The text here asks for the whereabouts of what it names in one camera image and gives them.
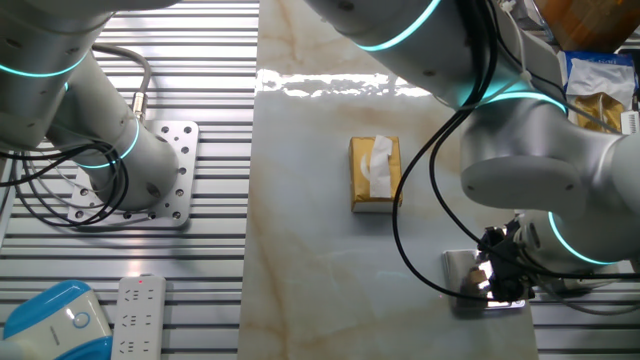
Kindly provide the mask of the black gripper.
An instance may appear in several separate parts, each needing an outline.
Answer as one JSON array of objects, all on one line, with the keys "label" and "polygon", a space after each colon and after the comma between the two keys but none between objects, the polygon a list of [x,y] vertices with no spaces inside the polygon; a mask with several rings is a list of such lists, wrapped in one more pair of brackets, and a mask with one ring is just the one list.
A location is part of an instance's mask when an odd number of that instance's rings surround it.
[{"label": "black gripper", "polygon": [[480,290],[488,299],[516,302],[534,297],[533,289],[524,284],[526,273],[518,261],[520,248],[514,238],[519,229],[518,222],[512,219],[484,230],[478,249],[487,261],[480,264],[484,276]]}]

